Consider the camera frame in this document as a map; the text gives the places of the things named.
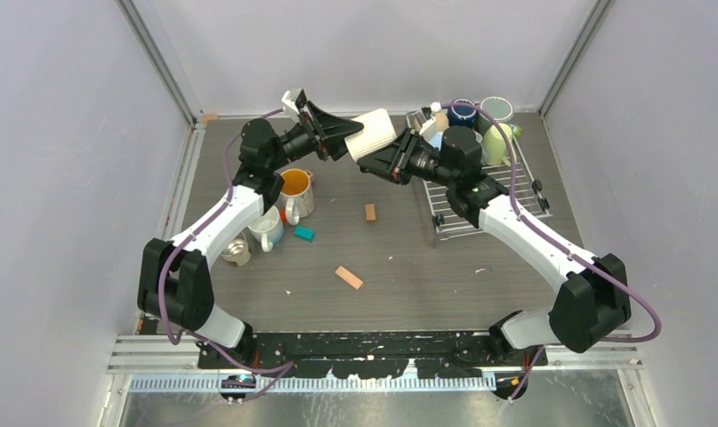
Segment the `blue white gradient mug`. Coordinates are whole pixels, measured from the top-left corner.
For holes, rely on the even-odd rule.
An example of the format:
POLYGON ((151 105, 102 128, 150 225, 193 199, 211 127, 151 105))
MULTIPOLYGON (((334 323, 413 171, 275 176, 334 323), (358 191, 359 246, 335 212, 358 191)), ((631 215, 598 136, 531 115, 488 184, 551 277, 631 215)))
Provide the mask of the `blue white gradient mug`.
POLYGON ((271 252, 284 234, 284 225, 276 206, 272 206, 260 218, 251 222, 247 228, 265 253, 271 252))

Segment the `white fluted bowl cup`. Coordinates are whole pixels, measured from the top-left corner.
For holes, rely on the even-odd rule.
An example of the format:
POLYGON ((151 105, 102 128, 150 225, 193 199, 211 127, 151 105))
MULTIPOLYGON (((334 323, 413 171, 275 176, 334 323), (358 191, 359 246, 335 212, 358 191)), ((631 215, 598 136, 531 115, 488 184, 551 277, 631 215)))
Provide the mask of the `white fluted bowl cup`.
POLYGON ((354 121, 363 124, 363 129, 344 140, 354 162, 387 147, 397 138, 387 109, 372 110, 355 117, 354 121))

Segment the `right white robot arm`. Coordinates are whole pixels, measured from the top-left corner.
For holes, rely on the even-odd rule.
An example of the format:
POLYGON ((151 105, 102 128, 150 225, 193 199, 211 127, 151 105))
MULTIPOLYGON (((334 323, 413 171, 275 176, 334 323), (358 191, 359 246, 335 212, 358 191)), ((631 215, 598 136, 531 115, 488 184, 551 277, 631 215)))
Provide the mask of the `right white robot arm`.
POLYGON ((625 281, 625 265, 614 255, 601 258, 571 244, 514 199, 481 163, 481 145, 473 130, 449 127, 439 148, 407 128, 394 141, 348 145, 364 173, 406 185, 418 177, 446 187, 455 214, 509 246, 553 288, 553 305, 518 311, 494 324, 489 353, 511 365, 525 348, 560 343, 583 353, 631 315, 627 294, 612 284, 625 281))

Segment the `beige brown cup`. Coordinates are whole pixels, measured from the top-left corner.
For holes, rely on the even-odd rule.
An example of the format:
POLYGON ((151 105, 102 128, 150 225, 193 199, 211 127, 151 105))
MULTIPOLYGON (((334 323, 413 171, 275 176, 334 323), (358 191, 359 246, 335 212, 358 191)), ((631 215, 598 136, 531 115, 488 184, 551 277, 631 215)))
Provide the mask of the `beige brown cup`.
POLYGON ((246 234, 241 232, 233 238, 222 249, 221 257, 234 267, 240 267, 249 263, 252 253, 246 234))

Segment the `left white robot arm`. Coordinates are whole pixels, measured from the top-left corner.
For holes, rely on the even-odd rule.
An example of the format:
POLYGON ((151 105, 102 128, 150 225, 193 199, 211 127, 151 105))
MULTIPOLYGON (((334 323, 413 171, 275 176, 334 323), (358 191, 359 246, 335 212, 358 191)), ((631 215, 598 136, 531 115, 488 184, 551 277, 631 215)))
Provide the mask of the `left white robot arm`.
POLYGON ((222 198, 172 239, 151 239, 142 253, 138 308, 163 320, 167 333, 177 325, 220 344, 220 356, 234 368, 253 360, 254 345, 244 338, 250 326, 215 304, 211 267, 233 238, 275 204, 284 184, 279 169, 310 154, 337 160, 348 151, 347 138, 364 128, 311 101, 285 110, 295 121, 286 133, 277 134, 267 115, 243 125, 232 141, 240 166, 229 175, 222 198))

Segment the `light green mug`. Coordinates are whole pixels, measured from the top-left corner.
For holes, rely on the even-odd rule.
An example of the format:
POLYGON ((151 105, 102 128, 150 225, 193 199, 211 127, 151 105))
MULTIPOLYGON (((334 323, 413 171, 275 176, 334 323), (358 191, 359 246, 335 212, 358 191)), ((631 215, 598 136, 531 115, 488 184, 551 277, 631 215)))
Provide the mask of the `light green mug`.
POLYGON ((513 129, 510 125, 505 123, 491 125, 482 139, 483 150, 487 153, 487 165, 511 166, 508 148, 512 149, 513 140, 513 129))

